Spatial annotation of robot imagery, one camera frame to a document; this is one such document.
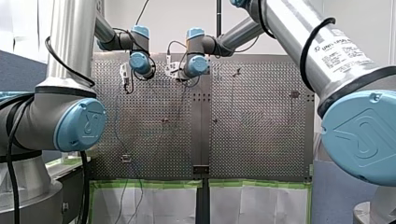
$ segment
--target pegboard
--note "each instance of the pegboard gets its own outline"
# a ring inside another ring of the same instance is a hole
[[[314,96],[288,56],[212,62],[210,176],[309,180]]]
[[[92,152],[94,179],[192,178],[191,89],[164,75],[164,55],[154,60],[155,78],[134,78],[134,92],[127,95],[120,65],[129,61],[129,54],[94,54],[92,77],[107,111],[105,132]]]
[[[92,152],[95,179],[192,179],[193,165],[209,165],[211,178],[309,178],[314,97],[289,57],[212,59],[210,75],[192,89],[164,75],[165,54],[153,58],[155,78],[135,79],[125,95],[119,71],[128,53],[94,55],[108,115]]]

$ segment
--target white wall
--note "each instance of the white wall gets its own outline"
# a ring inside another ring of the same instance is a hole
[[[112,26],[131,29],[146,0],[106,0],[105,18]],[[311,0],[322,9],[322,0]],[[248,16],[244,9],[222,0],[222,31],[227,32]],[[172,40],[185,41],[191,27],[201,27],[207,35],[216,35],[216,0],[150,0],[140,24],[150,30],[150,51],[166,52]],[[184,52],[179,46],[173,52]],[[262,35],[256,45],[245,53],[286,54],[277,41]]]

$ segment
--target gray base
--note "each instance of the gray base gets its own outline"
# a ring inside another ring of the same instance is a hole
[[[47,194],[21,204],[21,224],[62,224],[62,184],[54,181]],[[0,208],[1,223],[14,223],[14,208]]]
[[[370,222],[370,202],[360,203],[353,209],[353,224],[372,224]]]

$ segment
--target black strap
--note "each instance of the black strap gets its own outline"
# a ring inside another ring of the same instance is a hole
[[[264,18],[262,17],[262,13],[263,13],[262,12],[262,0],[259,0],[258,10],[259,10],[260,25],[262,26],[262,29],[264,30],[264,32],[267,35],[269,35],[273,39],[276,39],[275,36],[273,34],[271,34],[270,31],[268,30],[268,28],[265,26]]]
[[[39,157],[43,154],[42,151],[31,151],[31,152],[25,152],[22,154],[17,154],[17,155],[12,155],[11,159],[12,161],[24,161],[24,160],[29,160],[35,157]],[[7,156],[0,156],[0,163],[5,163],[7,162]]]
[[[23,104],[23,102],[24,101],[17,102],[15,105],[13,105],[11,107],[11,109],[8,112],[7,121],[6,121],[7,136],[9,136],[9,134],[11,133],[12,126],[14,126],[15,115],[17,114],[18,108],[20,108],[20,106],[21,106],[21,104]],[[21,145],[21,143],[17,140],[16,136],[14,136],[14,142],[12,144],[14,144],[15,146],[17,146],[21,149],[29,150],[28,148]]]
[[[187,53],[187,55],[192,55],[192,54],[205,56],[205,54],[202,52],[188,52]]]
[[[311,35],[306,40],[305,45],[303,47],[303,51],[301,53],[301,58],[300,58],[301,78],[303,79],[305,86],[311,91],[314,91],[314,90],[312,89],[312,86],[311,86],[311,84],[309,84],[308,78],[306,77],[306,71],[305,71],[306,58],[308,57],[309,48],[311,47],[312,42],[314,41],[315,37],[317,37],[317,34],[319,33],[320,29],[327,26],[330,23],[335,24],[335,18],[328,18],[328,19],[324,20],[319,26],[315,27],[315,29],[312,31]]]

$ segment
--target metal stand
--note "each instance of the metal stand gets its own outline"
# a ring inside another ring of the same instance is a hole
[[[49,192],[21,203],[21,224],[62,224],[62,184],[51,183]],[[13,205],[0,208],[1,223],[14,223]]]

